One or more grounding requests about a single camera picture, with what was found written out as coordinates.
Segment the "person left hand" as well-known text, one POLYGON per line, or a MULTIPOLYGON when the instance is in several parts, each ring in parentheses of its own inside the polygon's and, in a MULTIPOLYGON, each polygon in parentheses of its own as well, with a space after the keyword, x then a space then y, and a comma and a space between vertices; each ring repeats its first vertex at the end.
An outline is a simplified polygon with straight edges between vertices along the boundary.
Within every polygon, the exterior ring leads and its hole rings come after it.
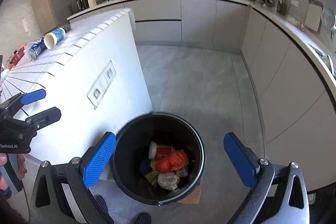
POLYGON ((23 189, 22 178, 27 168, 22 154, 1 153, 1 192, 10 198, 23 189))

